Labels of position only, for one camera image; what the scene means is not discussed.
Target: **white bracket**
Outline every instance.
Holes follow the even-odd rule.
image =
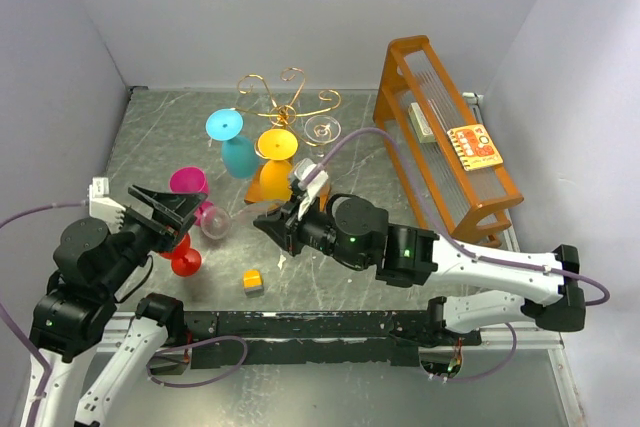
[[[310,159],[301,160],[293,169],[293,177],[298,180],[303,180],[311,173],[313,169],[316,168],[316,164],[314,164]],[[301,220],[304,214],[307,213],[309,207],[313,205],[320,192],[325,188],[325,185],[329,183],[329,174],[327,174],[324,170],[320,171],[315,178],[309,182],[305,189],[305,195],[300,202],[300,207],[298,208],[298,220]]]
[[[443,319],[447,330],[459,334],[505,322],[533,322],[520,311],[523,305],[524,298],[496,290],[468,297],[447,297]]]
[[[106,177],[94,177],[89,186],[89,215],[95,219],[103,220],[114,232],[120,220],[120,214],[124,207],[109,198],[109,179]]]
[[[166,327],[159,326],[155,320],[134,319],[122,345],[76,404],[76,422],[106,425],[109,411],[122,407],[147,362],[167,338]]]
[[[429,276],[430,284],[436,282],[451,282],[473,285],[485,289],[510,292],[529,299],[541,305],[549,305],[562,298],[558,293],[559,287],[564,285],[564,278],[559,274],[536,272],[514,267],[492,264],[480,257],[491,257],[500,260],[550,266],[562,270],[552,253],[526,254],[509,252],[488,247],[461,243],[465,249],[473,252],[472,259],[461,254],[448,241],[436,240],[433,243],[433,262],[438,264],[438,270]]]

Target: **cable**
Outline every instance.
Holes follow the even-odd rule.
[[[402,164],[402,168],[404,169],[407,179],[409,180],[411,190],[413,191],[415,198],[420,203],[420,208],[422,209],[424,214],[427,216],[427,219],[429,220],[430,225],[433,226],[433,230],[437,232],[439,235],[441,235],[445,240],[447,240],[447,242],[449,242],[458,252],[460,252],[461,254],[471,259],[488,262],[495,265],[513,267],[517,269],[532,270],[535,272],[546,272],[545,268],[540,265],[529,264],[525,262],[515,262],[510,260],[496,259],[486,255],[482,255],[476,258],[476,254],[466,249],[463,244],[461,244],[456,239],[451,237],[447,229],[444,227],[444,225],[442,225],[442,222],[440,221],[438,216],[429,207],[424,197],[420,195],[420,190],[418,188],[418,181],[416,180],[409,166],[407,158],[402,154],[402,152],[400,152],[400,148],[396,143],[396,141],[393,139],[393,137],[391,137],[384,130],[381,130],[375,127],[365,127],[362,129],[358,129],[354,132],[351,132],[349,135],[345,136],[331,149],[331,151],[329,151],[329,153],[316,165],[316,167],[311,172],[309,172],[309,174],[304,178],[304,180],[300,182],[300,187],[305,188],[309,184],[309,182],[311,182],[316,177],[316,175],[318,175],[318,173],[320,173],[326,167],[329,161],[340,151],[340,149],[342,149],[342,147],[344,147],[348,142],[352,141],[353,139],[355,139],[356,137],[359,137],[362,134],[381,135],[382,137],[384,137],[385,141],[388,142],[393,147],[393,149],[396,152],[396,155],[398,156],[398,159],[400,160],[400,163]],[[587,306],[601,305],[607,302],[611,298],[611,294],[609,290],[604,285],[602,285],[600,282],[593,280],[589,277],[586,277],[581,274],[575,274],[573,272],[569,272],[562,269],[556,269],[556,268],[550,269],[550,273],[562,275],[563,277],[577,280],[579,282],[584,282],[600,290],[602,292],[602,297],[596,300],[590,300],[585,302],[585,305]]]
[[[354,272],[362,272],[364,270],[364,268],[362,267],[357,267],[357,266],[353,266],[353,265],[349,265],[345,262],[342,262],[341,260],[338,259],[333,259],[336,262],[338,262],[340,265],[342,265],[343,267],[346,267],[347,269],[353,270]]]
[[[214,377],[213,379],[204,380],[202,382],[193,382],[190,384],[176,384],[173,382],[163,382],[162,380],[154,377],[151,374],[151,365],[150,365],[151,362],[147,363],[147,376],[149,377],[149,380],[151,380],[151,382],[153,382],[154,384],[161,385],[162,387],[171,387],[173,389],[191,389],[193,387],[202,387],[203,385],[213,384],[214,382],[217,382],[226,377],[229,377],[231,374],[237,372],[240,369],[245,359],[247,358],[247,354],[249,353],[249,346],[247,345],[247,341],[244,340],[242,337],[238,337],[235,335],[223,335],[220,337],[214,337],[213,339],[201,340],[200,342],[195,342],[193,344],[181,345],[179,347],[169,347],[168,349],[162,349],[157,352],[157,355],[162,355],[162,354],[166,354],[167,352],[175,352],[175,351],[184,350],[184,349],[195,349],[196,347],[202,347],[204,345],[209,345],[216,342],[224,342],[227,340],[233,340],[235,342],[240,342],[242,344],[242,348],[243,348],[242,356],[240,357],[240,360],[236,365],[231,367],[229,370],[226,370],[222,374]]]
[[[26,217],[27,215],[35,214],[38,212],[44,212],[46,210],[52,209],[63,209],[66,207],[83,207],[89,203],[88,200],[83,200],[81,202],[63,202],[61,204],[49,204],[43,205],[40,207],[35,207],[33,209],[25,210],[23,212],[19,212],[11,217],[0,222],[0,229],[10,224],[14,220],[18,220],[22,217]],[[40,353],[40,351],[33,345],[33,342],[29,340],[29,337],[26,336],[24,332],[20,329],[18,324],[13,320],[7,309],[0,301],[0,318],[5,323],[9,330],[13,332],[13,334],[18,338],[20,343],[24,345],[29,353],[33,356],[34,359],[42,366],[43,373],[40,382],[38,382],[38,386],[34,392],[34,400],[31,403],[31,408],[29,409],[29,415],[27,417],[26,425],[27,427],[33,427],[36,422],[36,416],[38,415],[38,408],[40,407],[40,401],[46,395],[45,387],[47,386],[47,382],[49,382],[49,378],[51,377],[51,364],[44,358],[44,356]]]
[[[518,348],[518,337],[516,335],[516,331],[515,329],[511,326],[511,324],[509,323],[505,323],[504,325],[507,326],[507,328],[509,329],[509,331],[511,332],[511,337],[513,339],[513,342],[511,343],[511,350],[509,351],[509,353],[507,354],[507,356],[502,359],[500,361],[500,363],[498,363],[495,367],[492,367],[491,369],[482,372],[480,374],[476,374],[476,375],[471,375],[469,377],[462,377],[462,378],[458,378],[458,377],[439,377],[439,376],[432,376],[432,374],[429,375],[429,380],[433,380],[434,378],[438,378],[438,379],[442,379],[442,383],[443,384],[448,384],[450,382],[456,383],[456,384],[466,384],[468,382],[475,382],[476,380],[482,380],[485,379],[487,377],[489,377],[490,375],[495,374],[496,372],[502,370],[509,362],[511,362],[513,360],[513,357],[516,355],[516,349]]]
[[[120,300],[116,299],[116,304],[122,304],[123,302],[126,302],[127,300],[129,300],[129,298],[133,294],[135,294],[138,291],[138,289],[140,289],[140,287],[142,287],[144,284],[147,283],[147,280],[149,280],[149,277],[151,277],[151,273],[153,272],[153,257],[151,255],[147,256],[147,262],[149,260],[151,260],[151,265],[149,266],[149,270],[147,271],[145,276],[138,283],[138,285],[136,285],[133,289],[131,289],[129,292],[127,292]]]
[[[164,360],[165,362],[169,362],[177,365],[189,365],[189,362],[186,360],[178,360],[173,357],[169,357],[168,355],[154,355],[151,357],[151,360]]]

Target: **gray metal floor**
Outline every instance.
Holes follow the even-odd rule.
[[[237,100],[236,93],[136,91],[107,170],[113,198],[130,203],[126,188],[132,183],[167,189],[173,171],[197,165],[209,174],[211,199],[232,214],[238,212],[248,182],[226,174],[220,145],[209,147],[204,131],[213,111]],[[373,124],[374,101],[374,93],[344,95],[344,107],[335,112],[344,133]],[[302,109],[318,104],[316,94],[309,93],[301,102]],[[245,117],[244,134],[250,138],[267,127],[263,119]],[[345,147],[330,165],[330,174],[334,192],[361,195],[388,209],[392,222],[415,225],[380,139],[361,137]],[[122,310],[134,310],[151,291],[178,297],[189,310],[420,309],[437,295],[469,293],[463,285],[387,287],[374,282],[371,270],[352,272],[308,249],[295,259],[287,258],[279,268],[279,249],[247,226],[234,227],[220,243],[207,240],[197,228],[191,234],[205,259],[201,270],[182,279],[171,272],[168,261],[157,258],[147,285]],[[249,268],[262,271],[267,289],[263,297],[244,296],[241,277]],[[484,371],[505,354],[469,351],[463,373]],[[107,354],[96,358],[88,382],[107,359]],[[213,375],[214,371],[188,371],[171,380],[194,382]],[[110,424],[114,427],[567,425],[546,350],[519,351],[507,369],[465,385],[442,386],[428,382],[420,369],[374,363],[245,366],[220,383],[188,390],[162,388],[142,375],[126,408],[114,414]]]
[[[487,370],[504,352],[470,352],[465,375]],[[98,357],[88,375],[107,360]],[[198,382],[217,370],[171,382]],[[245,366],[196,389],[135,384],[111,427],[558,427],[568,425],[546,351],[519,351],[500,373],[461,385],[429,382],[419,368],[387,364]]]
[[[277,94],[282,100],[291,94]],[[126,193],[131,184],[168,190],[171,174],[184,166],[196,165],[208,174],[213,202],[232,215],[243,206],[248,181],[232,178],[220,159],[220,143],[209,146],[204,126],[215,110],[236,105],[237,93],[159,92],[137,90],[133,94],[114,145],[106,175],[112,197],[120,203],[139,205]],[[242,98],[241,105],[263,108],[265,96]],[[343,106],[334,111],[343,135],[363,126],[372,126],[375,93],[343,94]],[[300,96],[301,111],[317,109],[317,93]],[[257,139],[270,126],[264,118],[245,115],[243,134]],[[296,159],[309,154],[301,146]],[[380,138],[363,136],[348,144],[329,165],[333,192],[356,193],[388,209],[391,221],[416,225],[415,218]],[[149,292],[163,292],[182,299],[189,310],[332,310],[332,309],[422,309],[438,295],[465,295],[461,285],[397,289],[374,281],[373,270],[350,271],[311,249],[287,257],[278,266],[280,250],[265,234],[248,224],[236,225],[231,235],[213,242],[194,227],[192,245],[203,256],[200,271],[180,278],[171,271],[169,261],[156,258],[153,275],[137,295],[121,310],[135,310],[137,302]],[[248,299],[243,292],[242,274],[261,271],[265,295]],[[123,286],[135,285],[140,271]]]

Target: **plastic wine glass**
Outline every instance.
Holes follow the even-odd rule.
[[[244,121],[232,109],[220,109],[209,116],[205,129],[209,137],[222,142],[222,162],[236,179],[249,179],[258,170],[260,159],[253,142],[239,135]]]
[[[340,122],[330,115],[314,115],[304,125],[304,133],[307,138],[318,145],[314,152],[319,158],[326,155],[327,145],[336,140],[341,132]]]
[[[231,229],[231,217],[222,207],[211,204],[202,213],[200,228],[202,229],[202,233],[210,239],[223,239]]]

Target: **marble-patterned surface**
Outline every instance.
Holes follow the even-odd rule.
[[[291,94],[276,94],[280,99]],[[375,92],[343,93],[343,106],[334,111],[343,135],[373,125]],[[168,190],[171,174],[184,166],[196,165],[208,174],[210,198],[231,215],[243,207],[249,181],[229,176],[220,158],[220,144],[209,142],[204,130],[215,110],[239,105],[264,110],[266,96],[240,98],[237,92],[147,91],[134,92],[112,152],[106,176],[111,195],[120,203],[140,205],[127,194],[127,187],[138,184],[155,190]],[[317,92],[300,96],[301,111],[317,108]],[[299,119],[296,126],[302,129]],[[245,114],[243,134],[257,139],[269,127],[264,118]],[[310,155],[303,145],[296,159]],[[361,136],[335,157],[329,166],[333,192],[356,193],[375,205],[388,209],[395,223],[416,225],[415,218],[380,138]],[[373,268],[353,272],[330,258],[306,248],[295,258],[279,264],[279,248],[248,222],[236,222],[231,234],[220,242],[204,237],[199,228],[191,230],[193,246],[203,257],[200,271],[192,277],[173,274],[169,261],[156,256],[155,270],[147,284],[122,310],[134,310],[150,292],[160,292],[184,301],[189,310],[332,310],[332,309],[423,309],[438,295],[465,295],[462,285],[426,285],[410,289],[389,287],[375,281]],[[265,294],[247,298],[242,274],[261,271]],[[140,270],[123,286],[135,285]]]

